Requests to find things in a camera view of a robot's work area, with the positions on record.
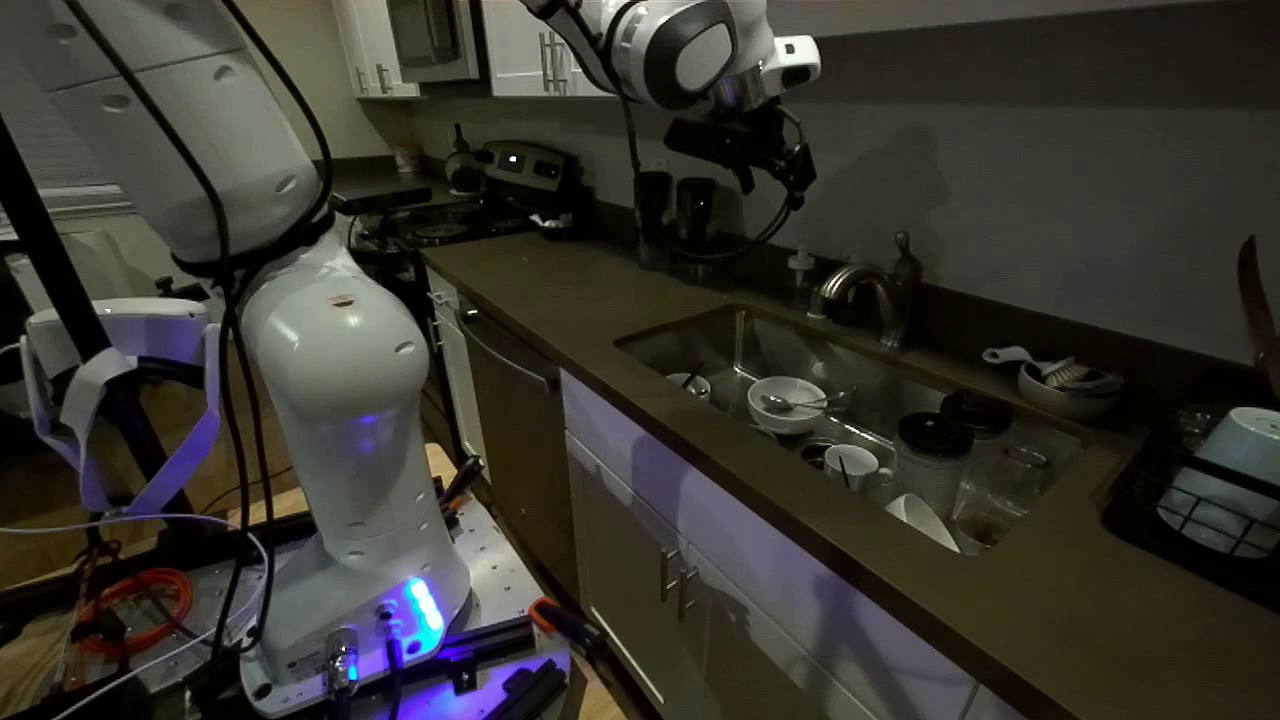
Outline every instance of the blue light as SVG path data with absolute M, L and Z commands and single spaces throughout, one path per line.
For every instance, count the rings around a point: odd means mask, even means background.
M 421 575 L 403 580 L 403 610 L 413 618 L 413 640 L 421 655 L 433 655 L 443 646 L 443 618 Z

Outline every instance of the backsplash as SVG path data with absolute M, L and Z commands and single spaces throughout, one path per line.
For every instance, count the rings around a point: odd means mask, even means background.
M 787 105 L 820 184 L 779 245 L 894 261 L 894 237 L 911 231 L 939 287 L 1248 359 L 1233 272 L 1246 237 L 1260 237 L 1280 307 L 1280 102 L 1253 67 L 1278 76 L 1280 46 L 1246 22 L 1204 30 L 1086 22 L 840 42 L 825 83 Z M 631 193 L 611 102 L 424 102 L 371 122 L 428 156 L 447 156 L 452 125 L 474 142 L 561 145 L 602 199 Z M 650 170 L 708 174 L 666 154 L 661 133 L 666 116 L 640 113 Z M 744 227 L 772 208 L 759 188 Z

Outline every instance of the cabinet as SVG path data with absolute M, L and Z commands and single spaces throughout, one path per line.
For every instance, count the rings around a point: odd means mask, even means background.
M 390 0 L 332 0 L 332 22 L 349 58 L 355 97 L 421 97 L 417 83 L 399 79 Z
M 492 97 L 604 97 L 522 0 L 481 0 Z
M 576 592 L 555 364 L 484 307 L 456 328 L 477 380 L 492 510 L 530 564 Z
M 1037 17 L 1173 7 L 1214 0 L 775 0 L 769 22 L 779 37 L 855 37 L 946 24 L 995 24 Z
M 582 599 L 666 715 L 968 715 L 986 690 L 963 667 L 593 389 L 561 389 Z

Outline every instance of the kitchen counter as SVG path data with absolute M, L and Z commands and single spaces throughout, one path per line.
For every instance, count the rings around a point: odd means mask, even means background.
M 1102 525 L 1133 435 L 1076 427 L 1086 451 L 1008 541 L 988 557 L 947 557 L 618 348 L 725 305 L 775 305 L 539 237 L 436 248 L 428 261 L 1030 715 L 1280 715 L 1280 618 Z M 855 334 L 825 334 L 878 351 Z M 898 364 L 1008 396 L 986 371 L 924 351 Z

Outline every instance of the kitchen sink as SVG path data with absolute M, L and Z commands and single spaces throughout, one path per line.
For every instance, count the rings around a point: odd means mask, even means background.
M 681 386 L 689 396 L 730 414 L 756 427 L 759 441 L 798 451 L 811 474 L 836 480 L 853 498 L 888 510 L 911 484 L 922 464 L 901 441 L 901 419 L 918 414 L 947 414 L 975 402 L 956 391 L 898 358 L 855 348 L 803 322 L 779 322 L 754 307 L 719 307 L 708 316 L 677 322 L 640 335 L 623 335 L 621 348 L 645 370 Z M 825 417 L 799 435 L 759 432 L 747 389 L 759 377 L 810 380 L 827 396 Z M 999 427 L 975 427 L 973 451 L 946 462 L 961 477 L 951 517 L 946 517 L 963 557 L 995 548 L 1017 522 L 1024 522 L 1042 498 L 1067 470 L 1079 441 L 1033 414 L 981 396 L 986 410 L 999 410 Z M 862 449 L 878 456 L 872 474 L 848 477 L 827 449 Z

